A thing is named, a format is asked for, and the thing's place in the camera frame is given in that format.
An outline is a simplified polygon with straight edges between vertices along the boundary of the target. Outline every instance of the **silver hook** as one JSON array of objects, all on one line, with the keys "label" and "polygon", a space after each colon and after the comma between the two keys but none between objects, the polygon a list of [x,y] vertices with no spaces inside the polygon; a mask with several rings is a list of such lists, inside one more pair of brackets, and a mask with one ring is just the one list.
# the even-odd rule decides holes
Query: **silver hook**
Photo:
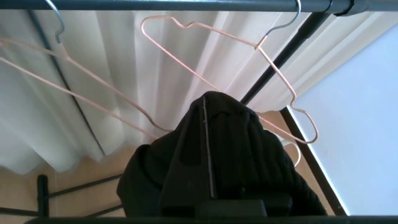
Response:
[{"label": "silver hook", "polygon": [[274,30],[276,30],[276,29],[285,28],[285,27],[291,25],[291,24],[298,18],[298,16],[299,16],[300,13],[301,13],[301,1],[300,1],[300,0],[295,0],[295,1],[296,1],[296,3],[297,3],[297,13],[296,13],[296,15],[294,16],[294,18],[293,18],[290,22],[288,22],[288,23],[286,23],[286,24],[284,24],[284,25],[275,26],[275,27],[271,28],[271,29],[267,32],[266,36],[268,36],[272,31],[274,31]]},{"label": "silver hook", "polygon": [[58,17],[58,21],[60,21],[60,28],[55,32],[55,39],[57,40],[58,44],[61,44],[61,38],[60,35],[65,31],[65,24],[63,23],[62,16],[60,14],[60,11],[58,11],[57,7],[52,3],[51,0],[45,0],[49,6],[55,11],[55,15]]}]

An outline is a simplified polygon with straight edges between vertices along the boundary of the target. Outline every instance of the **hanger hook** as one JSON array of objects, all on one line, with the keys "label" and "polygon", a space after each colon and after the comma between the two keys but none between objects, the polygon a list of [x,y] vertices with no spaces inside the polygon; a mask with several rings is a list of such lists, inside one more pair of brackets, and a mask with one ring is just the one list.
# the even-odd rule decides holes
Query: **hanger hook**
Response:
[{"label": "hanger hook", "polygon": [[301,1],[300,1],[300,0],[295,0],[295,1],[296,1],[296,4],[297,4],[297,13],[296,13],[296,15],[294,16],[294,18],[293,18],[290,22],[288,22],[288,23],[286,23],[286,24],[284,24],[284,25],[275,26],[275,27],[271,28],[271,29],[267,32],[266,36],[268,36],[272,31],[274,31],[274,30],[276,30],[276,29],[285,28],[285,27],[291,25],[291,24],[299,17],[299,15],[300,15],[300,13],[301,13]]},{"label": "hanger hook", "polygon": [[58,21],[60,21],[60,28],[55,32],[55,39],[57,40],[58,44],[61,44],[60,35],[65,31],[65,24],[63,23],[62,16],[60,11],[58,11],[57,7],[55,7],[54,3],[51,0],[45,0],[47,4],[55,11],[55,15],[58,17]]}]

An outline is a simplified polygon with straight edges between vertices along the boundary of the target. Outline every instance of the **black rack frame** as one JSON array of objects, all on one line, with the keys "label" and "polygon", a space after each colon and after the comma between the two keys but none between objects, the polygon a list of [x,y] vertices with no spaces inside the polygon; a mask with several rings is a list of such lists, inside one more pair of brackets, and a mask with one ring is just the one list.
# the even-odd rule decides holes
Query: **black rack frame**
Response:
[{"label": "black rack frame", "polygon": [[[161,10],[161,11],[262,11],[262,12],[295,12],[296,4],[294,0],[52,0],[59,10]],[[303,25],[298,29],[292,40],[284,47],[281,53],[276,57],[274,63],[277,67],[283,66],[296,50],[323,24],[331,15],[350,16],[364,11],[398,11],[398,1],[391,0],[301,0],[302,12],[312,12]],[[50,9],[44,0],[2,0],[0,9],[27,9],[31,10]],[[261,75],[258,81],[245,94],[241,103],[248,104],[265,86],[265,84],[275,74],[275,71],[269,67]],[[282,110],[283,117],[287,120],[289,128],[296,136],[300,132],[295,128],[294,121],[289,112]],[[344,210],[336,201],[336,195],[330,190],[330,186],[325,181],[325,176],[319,168],[319,165],[311,157],[309,150],[305,149],[304,144],[299,144],[304,157],[308,161],[311,170],[321,185],[324,193],[327,191],[326,198],[332,205],[336,215],[345,215]],[[30,217],[48,217],[49,199],[59,195],[85,189],[94,185],[102,184],[121,177],[121,174],[107,177],[105,179],[89,182],[69,189],[49,193],[47,187],[47,176],[39,175],[37,178],[37,203],[38,210],[19,210],[13,208],[0,207],[0,214],[21,215]],[[89,215],[99,216],[122,208],[122,205],[114,206],[100,212]]]}]

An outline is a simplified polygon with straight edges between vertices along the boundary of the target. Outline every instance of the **black cloth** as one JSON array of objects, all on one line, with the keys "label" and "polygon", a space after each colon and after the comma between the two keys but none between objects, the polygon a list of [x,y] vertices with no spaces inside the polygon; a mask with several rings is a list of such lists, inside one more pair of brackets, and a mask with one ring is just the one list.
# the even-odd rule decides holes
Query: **black cloth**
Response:
[{"label": "black cloth", "polygon": [[251,195],[287,192],[292,198],[290,215],[326,215],[278,138],[263,130],[257,114],[224,93],[210,91],[191,104],[174,131],[136,150],[117,190],[126,216],[159,214],[159,197],[176,145],[190,138],[184,146],[189,148],[201,139],[194,136],[202,134],[198,121],[203,98],[218,198],[240,199],[242,188]]}]

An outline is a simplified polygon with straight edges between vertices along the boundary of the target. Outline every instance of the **curtain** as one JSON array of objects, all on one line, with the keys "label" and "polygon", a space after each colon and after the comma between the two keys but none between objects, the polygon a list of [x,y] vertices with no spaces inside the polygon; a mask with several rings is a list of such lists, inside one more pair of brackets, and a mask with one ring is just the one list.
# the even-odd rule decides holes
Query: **curtain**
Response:
[{"label": "curtain", "polygon": [[[54,12],[35,11],[35,14],[51,48],[60,52],[54,37],[59,27]],[[61,38],[69,56],[139,103],[156,123],[167,129],[176,127],[193,100],[214,89],[143,36],[142,20],[159,14],[174,16],[183,24],[200,21],[253,42],[271,27],[284,24],[295,15],[277,12],[61,11],[65,22]],[[375,15],[383,16],[381,13],[347,18],[331,16],[282,67],[282,71],[296,88],[307,90],[311,87],[309,83],[327,75],[312,72],[305,76],[314,67],[321,70],[327,66],[319,59],[333,50],[333,44],[355,32],[358,24]],[[308,14],[303,13],[291,26],[269,36],[263,49],[271,58],[278,55],[307,17]],[[0,18],[0,37],[43,47],[25,11],[1,11]],[[337,25],[344,30],[336,32],[334,27]],[[171,21],[149,21],[146,31],[219,90],[238,100],[269,66],[252,47],[198,27],[181,30]],[[3,47],[0,53],[25,69],[63,85],[60,73],[48,55],[16,46]],[[141,112],[87,74],[66,60],[57,59],[57,62],[72,91],[157,136],[165,134],[153,127]],[[0,63],[0,72],[0,166],[23,174],[48,163],[61,172],[82,156],[99,161],[125,144],[138,146],[151,140],[83,101],[77,100],[77,107],[71,96],[4,63]],[[286,87],[274,77],[249,107],[261,112],[279,110],[287,104],[289,97]]]}]

